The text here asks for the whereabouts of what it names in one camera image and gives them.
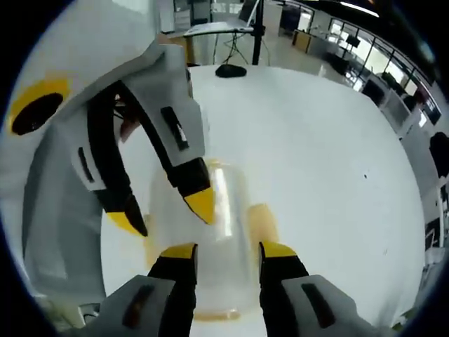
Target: window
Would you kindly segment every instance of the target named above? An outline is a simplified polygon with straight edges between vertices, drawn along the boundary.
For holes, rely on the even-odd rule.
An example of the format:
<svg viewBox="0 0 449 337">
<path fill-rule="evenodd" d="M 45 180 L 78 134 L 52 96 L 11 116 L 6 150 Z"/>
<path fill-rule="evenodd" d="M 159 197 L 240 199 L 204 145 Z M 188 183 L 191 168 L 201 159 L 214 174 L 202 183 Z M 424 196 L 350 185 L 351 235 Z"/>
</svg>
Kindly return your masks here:
<svg viewBox="0 0 449 337">
<path fill-rule="evenodd" d="M 355 37 L 357 35 L 357 28 L 355 28 L 354 26 L 348 25 L 347 23 L 343 24 L 343 28 L 342 28 L 342 33 L 340 35 L 341 39 L 338 42 L 338 44 L 348 50 L 351 50 L 352 45 L 348 44 L 346 42 L 346 39 L 348 38 L 349 35 L 352 35 L 353 37 Z"/>
<path fill-rule="evenodd" d="M 389 72 L 396 80 L 396 82 L 398 82 L 398 84 L 401 84 L 403 78 L 405 77 L 404 72 L 401 70 L 401 68 L 394 64 L 393 60 L 388 63 L 385 72 Z"/>
<path fill-rule="evenodd" d="M 314 12 L 308 8 L 301 7 L 300 21 L 297 25 L 297 30 L 308 32 L 310 28 L 311 19 Z"/>
<path fill-rule="evenodd" d="M 343 22 L 339 20 L 332 20 L 330 24 L 330 33 L 328 36 L 328 40 L 330 42 L 337 43 L 340 38 L 340 34 L 342 32 Z"/>
<path fill-rule="evenodd" d="M 418 125 L 420 126 L 420 128 L 422 128 L 424 126 L 424 124 L 426 124 L 426 123 L 427 123 L 427 117 L 425 114 L 423 114 L 421 112 L 421 118 L 420 118 L 420 121 L 418 122 Z"/>
<path fill-rule="evenodd" d="M 418 86 L 412 80 L 410 80 L 405 87 L 406 93 L 410 96 L 413 96 L 417 89 Z"/>
<path fill-rule="evenodd" d="M 381 74 L 387 67 L 389 57 L 393 51 L 392 47 L 376 39 L 371 53 L 366 60 L 365 68 L 373 74 Z"/>
<path fill-rule="evenodd" d="M 358 31 L 357 39 L 360 40 L 360 44 L 358 47 L 352 48 L 352 53 L 357 56 L 357 58 L 360 58 L 358 60 L 360 63 L 365 63 L 366 58 L 368 57 L 368 54 L 370 53 L 371 44 L 373 44 L 374 36 L 371 34 L 368 34 L 362 30 Z"/>
</svg>

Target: black slot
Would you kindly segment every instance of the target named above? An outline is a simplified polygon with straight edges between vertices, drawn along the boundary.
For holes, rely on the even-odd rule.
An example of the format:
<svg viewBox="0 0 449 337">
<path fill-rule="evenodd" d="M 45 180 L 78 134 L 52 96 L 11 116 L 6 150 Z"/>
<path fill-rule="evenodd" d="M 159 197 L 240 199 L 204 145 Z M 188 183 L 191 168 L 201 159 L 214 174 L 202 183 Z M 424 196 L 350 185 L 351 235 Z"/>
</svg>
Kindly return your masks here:
<svg viewBox="0 0 449 337">
<path fill-rule="evenodd" d="M 316 288 L 315 284 L 303 284 L 301 287 L 306 293 L 310 304 L 314 309 L 320 327 L 324 329 L 334 324 L 335 316 L 332 313 L 329 304 Z"/>
<path fill-rule="evenodd" d="M 90 183 L 94 182 L 93 176 L 91 172 L 89 171 L 89 168 L 87 167 L 87 161 L 86 156 L 84 155 L 84 151 L 82 147 L 78 148 L 78 157 L 81 161 L 81 166 L 83 167 L 84 174 L 86 175 L 87 180 L 89 180 Z"/>
<path fill-rule="evenodd" d="M 189 143 L 182 139 L 182 127 L 180 121 L 177 119 L 172 107 L 163 107 L 161 109 L 163 120 L 166 121 L 170 132 L 175 137 L 177 147 L 182 151 L 189 147 Z"/>
</svg>

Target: ceiling light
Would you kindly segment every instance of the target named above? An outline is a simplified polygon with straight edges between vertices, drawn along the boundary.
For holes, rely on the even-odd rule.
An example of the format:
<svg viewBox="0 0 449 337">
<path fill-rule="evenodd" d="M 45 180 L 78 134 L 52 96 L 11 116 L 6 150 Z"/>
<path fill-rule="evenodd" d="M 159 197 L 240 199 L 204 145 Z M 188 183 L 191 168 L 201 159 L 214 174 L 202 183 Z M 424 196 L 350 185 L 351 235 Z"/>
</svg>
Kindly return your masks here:
<svg viewBox="0 0 449 337">
<path fill-rule="evenodd" d="M 353 4 L 348 4 L 347 2 L 340 2 L 340 3 L 343 6 L 350 7 L 350 8 L 353 8 L 353 9 L 357 9 L 359 11 L 362 11 L 362 12 L 365 12 L 365 13 L 370 14 L 372 16 L 375 16 L 376 18 L 379 17 L 379 14 L 377 14 L 377 13 L 375 13 L 373 11 L 370 11 L 369 9 L 366 9 L 366 8 L 363 8 L 363 7 L 360 7 L 360 6 L 356 6 L 356 5 L 353 5 Z"/>
</svg>

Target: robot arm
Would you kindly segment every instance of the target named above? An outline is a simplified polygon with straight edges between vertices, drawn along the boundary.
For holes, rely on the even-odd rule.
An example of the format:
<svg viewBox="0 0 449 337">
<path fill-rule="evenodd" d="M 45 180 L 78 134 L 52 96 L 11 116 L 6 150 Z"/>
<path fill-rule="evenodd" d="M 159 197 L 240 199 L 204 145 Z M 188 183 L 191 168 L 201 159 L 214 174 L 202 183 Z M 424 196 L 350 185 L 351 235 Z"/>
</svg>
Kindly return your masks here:
<svg viewBox="0 0 449 337">
<path fill-rule="evenodd" d="M 172 186 L 213 222 L 201 112 L 189 97 L 185 55 L 160 44 L 159 32 L 154 0 L 73 1 L 24 64 L 7 117 L 11 138 L 34 149 L 52 119 L 86 188 L 119 226 L 144 236 L 117 148 L 122 119 L 142 125 Z"/>
<path fill-rule="evenodd" d="M 171 185 L 204 222 L 213 222 L 213 191 L 202 160 L 201 111 L 188 94 L 183 50 L 163 47 L 151 67 L 121 77 L 59 122 L 84 185 L 120 227 L 144 236 L 147 230 L 117 147 L 121 118 L 142 125 Z M 138 58 L 126 67 L 135 69 L 134 62 L 142 61 Z"/>
<path fill-rule="evenodd" d="M 104 301 L 97 319 L 67 336 L 188 336 L 196 250 L 195 244 L 165 250 L 148 277 L 123 285 Z M 260 306 L 268 337 L 394 335 L 361 319 L 347 294 L 322 276 L 309 276 L 293 250 L 274 242 L 260 243 Z"/>
</svg>

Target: desk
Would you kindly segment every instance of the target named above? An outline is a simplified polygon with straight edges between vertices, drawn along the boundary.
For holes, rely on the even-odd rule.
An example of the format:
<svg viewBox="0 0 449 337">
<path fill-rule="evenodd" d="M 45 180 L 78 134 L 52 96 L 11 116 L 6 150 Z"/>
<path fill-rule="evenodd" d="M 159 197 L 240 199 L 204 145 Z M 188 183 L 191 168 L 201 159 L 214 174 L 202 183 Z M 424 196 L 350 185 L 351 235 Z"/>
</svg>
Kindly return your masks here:
<svg viewBox="0 0 449 337">
<path fill-rule="evenodd" d="M 391 324 L 415 301 L 424 219 L 413 170 L 388 121 L 368 97 L 327 79 L 251 66 L 246 77 L 220 79 L 215 69 L 191 68 L 210 126 L 206 156 L 245 173 L 250 203 L 269 205 L 280 242 L 310 274 L 350 295 L 370 323 Z M 120 150 L 145 213 L 160 164 L 141 128 Z M 104 216 L 101 241 L 108 294 L 146 274 L 141 238 Z"/>
</svg>

